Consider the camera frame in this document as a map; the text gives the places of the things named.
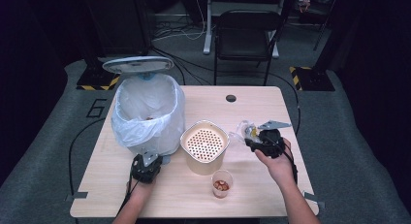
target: black curtain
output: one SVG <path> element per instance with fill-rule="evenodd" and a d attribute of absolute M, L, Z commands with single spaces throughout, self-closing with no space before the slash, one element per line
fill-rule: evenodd
<path fill-rule="evenodd" d="M 411 17 L 409 0 L 364 0 L 338 71 L 356 123 L 411 210 Z"/>
<path fill-rule="evenodd" d="M 0 13 L 3 183 L 61 97 L 64 67 L 82 59 L 83 51 L 98 54 L 99 46 L 81 0 L 0 0 Z M 89 48 L 79 45 L 81 31 Z"/>

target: person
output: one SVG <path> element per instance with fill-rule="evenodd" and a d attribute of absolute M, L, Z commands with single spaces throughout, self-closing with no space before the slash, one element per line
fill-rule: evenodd
<path fill-rule="evenodd" d="M 286 152 L 291 155 L 291 143 L 284 139 Z M 305 198 L 297 187 L 290 160 L 284 155 L 271 159 L 260 151 L 255 150 L 257 158 L 269 169 L 269 175 L 278 184 L 284 199 L 285 209 L 287 210 L 288 222 L 290 224 L 299 223 L 320 223 L 320 220 L 309 207 Z"/>
<path fill-rule="evenodd" d="M 284 139 L 284 143 L 287 145 L 287 147 L 285 147 L 286 153 L 291 155 L 291 143 L 287 139 Z M 320 223 L 320 220 L 311 210 L 294 181 L 290 160 L 284 154 L 274 159 L 266 157 L 266 155 L 258 149 L 255 150 L 255 154 L 257 158 L 267 166 L 269 175 L 280 188 L 287 210 L 289 224 Z M 154 185 L 155 179 L 150 184 L 138 183 L 131 194 L 130 200 L 116 216 L 113 223 L 136 223 L 143 206 L 153 191 Z"/>

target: white plastic bag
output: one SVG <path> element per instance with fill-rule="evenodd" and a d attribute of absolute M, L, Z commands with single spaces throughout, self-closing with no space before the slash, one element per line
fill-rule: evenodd
<path fill-rule="evenodd" d="M 115 139 L 136 154 L 143 148 L 172 154 L 185 130 L 184 106 L 184 92 L 172 77 L 129 78 L 116 91 L 111 116 Z"/>

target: chair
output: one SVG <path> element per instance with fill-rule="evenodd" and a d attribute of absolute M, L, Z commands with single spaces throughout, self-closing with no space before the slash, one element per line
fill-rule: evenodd
<path fill-rule="evenodd" d="M 280 15 L 270 11 L 234 10 L 223 13 L 216 24 L 214 85 L 217 84 L 218 60 L 257 61 L 257 67 L 266 61 L 266 85 L 276 38 L 272 33 L 281 23 Z"/>

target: plastic cup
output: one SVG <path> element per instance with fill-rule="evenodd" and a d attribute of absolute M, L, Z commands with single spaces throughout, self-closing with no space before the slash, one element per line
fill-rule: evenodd
<path fill-rule="evenodd" d="M 233 187 L 233 177 L 226 170 L 218 170 L 212 175 L 211 186 L 216 198 L 225 198 Z"/>

